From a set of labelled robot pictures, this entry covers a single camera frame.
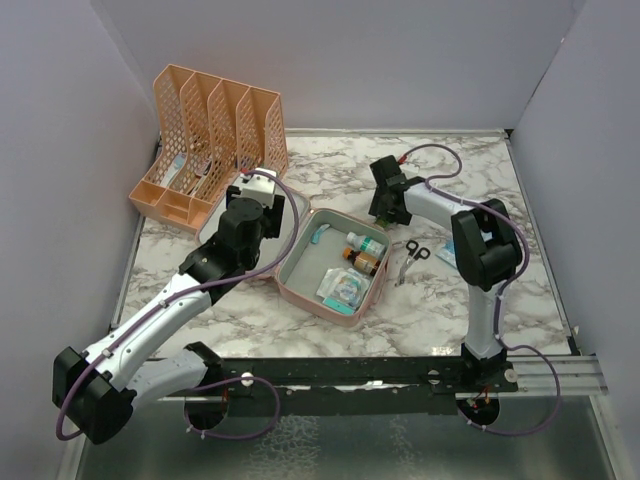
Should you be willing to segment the metal scissors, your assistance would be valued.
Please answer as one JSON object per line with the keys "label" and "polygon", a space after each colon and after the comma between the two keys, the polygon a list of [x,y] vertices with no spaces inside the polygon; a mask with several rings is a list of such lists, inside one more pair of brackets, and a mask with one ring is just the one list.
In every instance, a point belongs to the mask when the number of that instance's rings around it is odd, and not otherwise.
{"label": "metal scissors", "polygon": [[419,260],[427,260],[431,256],[431,251],[427,247],[421,247],[416,240],[409,240],[405,248],[407,250],[407,256],[399,269],[395,282],[396,287],[405,283],[406,274],[414,263]]}

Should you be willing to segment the pink medicine kit case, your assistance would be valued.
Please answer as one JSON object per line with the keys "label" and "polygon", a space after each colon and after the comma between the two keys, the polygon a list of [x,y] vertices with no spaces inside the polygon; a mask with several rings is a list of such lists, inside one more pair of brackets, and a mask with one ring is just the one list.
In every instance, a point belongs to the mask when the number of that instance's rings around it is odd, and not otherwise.
{"label": "pink medicine kit case", "polygon": [[[343,212],[313,209],[305,196],[285,187],[277,177],[274,181],[276,194],[285,197],[278,238],[225,240],[225,191],[198,230],[197,247],[185,262],[185,268],[202,282],[217,278],[269,278],[275,281],[281,296],[289,303],[337,325],[356,325],[377,301],[384,287],[391,246],[389,236]],[[318,244],[312,244],[312,234],[325,223],[331,227],[323,233]],[[342,315],[324,306],[316,290],[329,268],[355,269],[342,256],[345,248],[353,249],[346,239],[349,232],[371,236],[386,246],[386,252],[378,259],[381,264],[375,276],[358,271],[371,281],[370,288],[353,315]]]}

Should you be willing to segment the small teal plastic piece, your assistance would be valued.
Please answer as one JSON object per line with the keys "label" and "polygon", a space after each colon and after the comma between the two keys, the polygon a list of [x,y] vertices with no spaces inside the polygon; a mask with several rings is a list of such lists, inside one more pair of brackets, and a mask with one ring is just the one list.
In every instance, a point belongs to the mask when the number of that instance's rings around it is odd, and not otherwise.
{"label": "small teal plastic piece", "polygon": [[331,225],[328,223],[320,225],[312,234],[310,242],[312,244],[318,244],[323,233],[327,231],[330,227]]}

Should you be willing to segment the blue item plastic bag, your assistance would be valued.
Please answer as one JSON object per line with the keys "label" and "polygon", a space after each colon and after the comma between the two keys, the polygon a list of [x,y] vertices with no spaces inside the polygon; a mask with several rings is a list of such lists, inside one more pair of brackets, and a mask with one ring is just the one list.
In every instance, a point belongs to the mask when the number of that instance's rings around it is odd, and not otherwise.
{"label": "blue item plastic bag", "polygon": [[325,298],[323,300],[323,305],[342,315],[353,315],[355,313],[355,310],[352,307],[343,304],[332,297]]}

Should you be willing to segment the blue packet plastic bag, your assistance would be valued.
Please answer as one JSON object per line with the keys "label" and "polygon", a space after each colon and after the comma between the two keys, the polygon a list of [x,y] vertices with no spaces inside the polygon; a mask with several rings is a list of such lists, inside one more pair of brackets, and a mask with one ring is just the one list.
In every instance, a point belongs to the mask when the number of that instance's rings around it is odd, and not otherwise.
{"label": "blue packet plastic bag", "polygon": [[436,256],[447,263],[452,268],[457,268],[455,257],[455,246],[452,239],[449,239],[436,253]]}

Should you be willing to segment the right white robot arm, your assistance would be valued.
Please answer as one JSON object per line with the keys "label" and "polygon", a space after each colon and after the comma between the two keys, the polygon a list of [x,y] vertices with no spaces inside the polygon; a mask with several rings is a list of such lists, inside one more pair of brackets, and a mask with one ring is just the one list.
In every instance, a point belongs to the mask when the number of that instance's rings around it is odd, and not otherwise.
{"label": "right white robot arm", "polygon": [[451,232],[456,268],[469,287],[469,323],[459,367],[461,383],[481,391],[496,376],[493,365],[506,361],[503,331],[504,294],[525,267],[529,251],[521,233],[498,199],[461,199],[422,177],[408,178],[393,156],[370,164],[376,189],[369,214],[391,224],[427,219]]}

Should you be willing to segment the brown bottle orange cap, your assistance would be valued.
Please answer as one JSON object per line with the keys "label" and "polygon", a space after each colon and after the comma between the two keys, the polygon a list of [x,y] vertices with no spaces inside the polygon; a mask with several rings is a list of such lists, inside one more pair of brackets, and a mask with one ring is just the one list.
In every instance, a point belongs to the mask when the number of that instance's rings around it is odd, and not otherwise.
{"label": "brown bottle orange cap", "polygon": [[381,262],[374,256],[363,251],[356,251],[351,248],[345,248],[342,256],[357,271],[363,274],[367,274],[371,277],[376,275],[381,264]]}

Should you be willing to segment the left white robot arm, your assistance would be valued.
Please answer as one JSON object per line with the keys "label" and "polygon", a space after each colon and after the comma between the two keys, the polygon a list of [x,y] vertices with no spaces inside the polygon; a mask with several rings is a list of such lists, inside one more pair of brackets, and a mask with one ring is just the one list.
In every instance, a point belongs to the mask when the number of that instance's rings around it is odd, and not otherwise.
{"label": "left white robot arm", "polygon": [[142,310],[102,340],[76,351],[60,352],[53,363],[52,400],[59,409],[55,435],[70,441],[80,435],[102,444],[128,423],[134,411],[180,391],[202,395],[237,384],[264,385],[254,374],[227,376],[222,359],[201,343],[152,363],[150,355],[197,315],[214,306],[239,283],[281,262],[260,267],[263,240],[280,235],[283,214],[300,219],[292,192],[278,179],[255,172],[264,187],[246,183],[227,190],[227,206],[217,231],[187,255],[162,291]]}

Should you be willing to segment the white medicine bottle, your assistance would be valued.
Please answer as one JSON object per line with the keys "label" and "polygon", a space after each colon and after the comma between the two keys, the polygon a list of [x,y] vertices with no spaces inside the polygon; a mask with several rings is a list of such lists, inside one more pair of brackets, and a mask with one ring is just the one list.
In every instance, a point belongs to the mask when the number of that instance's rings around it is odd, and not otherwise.
{"label": "white medicine bottle", "polygon": [[349,232],[346,239],[354,250],[366,253],[377,259],[381,259],[386,252],[386,246],[371,236],[356,235],[354,232]]}

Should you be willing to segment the small green box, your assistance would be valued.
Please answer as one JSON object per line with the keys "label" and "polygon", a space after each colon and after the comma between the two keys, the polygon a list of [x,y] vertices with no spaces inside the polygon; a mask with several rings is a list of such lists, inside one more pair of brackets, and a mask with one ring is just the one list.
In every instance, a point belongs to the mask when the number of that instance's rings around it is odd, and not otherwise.
{"label": "small green box", "polygon": [[375,224],[383,230],[389,230],[394,227],[395,222],[393,218],[380,216],[376,218]]}

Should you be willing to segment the alcohol wipes plastic bag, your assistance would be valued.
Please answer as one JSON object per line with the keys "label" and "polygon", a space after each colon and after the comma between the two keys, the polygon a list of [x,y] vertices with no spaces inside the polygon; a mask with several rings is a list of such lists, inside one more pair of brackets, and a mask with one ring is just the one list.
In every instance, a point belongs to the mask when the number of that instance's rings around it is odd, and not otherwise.
{"label": "alcohol wipes plastic bag", "polygon": [[360,307],[371,281],[353,268],[329,268],[322,278],[316,295],[324,300],[332,297],[354,310]]}

